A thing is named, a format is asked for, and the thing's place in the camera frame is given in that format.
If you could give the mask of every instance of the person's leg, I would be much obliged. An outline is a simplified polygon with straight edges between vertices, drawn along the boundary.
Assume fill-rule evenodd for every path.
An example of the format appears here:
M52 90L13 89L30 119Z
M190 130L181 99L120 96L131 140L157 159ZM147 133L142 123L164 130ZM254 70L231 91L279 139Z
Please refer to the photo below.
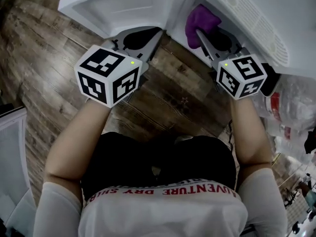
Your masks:
M89 167L81 180L86 200L110 186L156 185L143 145L115 132L100 136Z
M193 178L213 180L234 189L234 157L221 140L198 136L174 145L161 168L158 183L170 184Z

